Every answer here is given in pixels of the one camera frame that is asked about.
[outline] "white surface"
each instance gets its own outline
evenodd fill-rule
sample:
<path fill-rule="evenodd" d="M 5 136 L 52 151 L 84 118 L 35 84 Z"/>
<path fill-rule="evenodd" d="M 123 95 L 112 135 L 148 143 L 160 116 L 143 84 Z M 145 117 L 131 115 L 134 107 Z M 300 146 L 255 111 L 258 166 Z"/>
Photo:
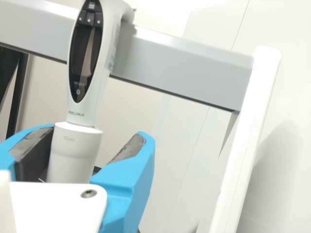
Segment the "white surface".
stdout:
<path fill-rule="evenodd" d="M 67 122 L 55 124 L 47 181 L 89 183 L 103 132 Z"/>
<path fill-rule="evenodd" d="M 17 233 L 97 233 L 107 205 L 106 191 L 92 184 L 11 182 L 10 189 Z M 97 194 L 82 198 L 90 189 Z"/>
<path fill-rule="evenodd" d="M 109 66 L 113 66 L 114 63 L 113 60 L 116 54 L 115 41 L 118 40 L 121 19 L 130 23 L 133 22 L 134 19 L 133 9 L 122 0 L 100 0 L 100 2 L 104 11 L 104 29 L 101 48 L 97 60 L 97 64 L 100 65 L 96 66 L 92 82 L 87 90 L 87 93 L 79 103 L 76 103 L 71 96 L 69 77 L 67 75 L 68 113 L 66 121 L 73 124 L 91 127 L 95 126 L 97 112 L 102 104 L 102 96 L 111 72 Z M 69 61 L 70 46 L 67 49 Z"/>
<path fill-rule="evenodd" d="M 258 47 L 210 233 L 237 230 L 281 54 Z"/>
<path fill-rule="evenodd" d="M 9 171 L 0 171 L 0 231 L 16 233 L 13 205 L 11 200 Z"/>
<path fill-rule="evenodd" d="M 310 7 L 307 0 L 251 0 L 234 46 L 282 51 L 240 233 L 311 232 Z"/>

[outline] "metal screw head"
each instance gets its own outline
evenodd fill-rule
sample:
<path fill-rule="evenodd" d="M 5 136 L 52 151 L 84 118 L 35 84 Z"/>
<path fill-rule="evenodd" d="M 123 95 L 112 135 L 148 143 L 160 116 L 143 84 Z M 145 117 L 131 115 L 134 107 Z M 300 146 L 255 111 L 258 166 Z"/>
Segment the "metal screw head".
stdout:
<path fill-rule="evenodd" d="M 92 198 L 92 197 L 94 197 L 96 194 L 97 194 L 97 192 L 96 192 L 95 190 L 89 189 L 89 190 L 84 191 L 84 192 L 81 194 L 81 197 L 82 197 L 82 198 Z"/>

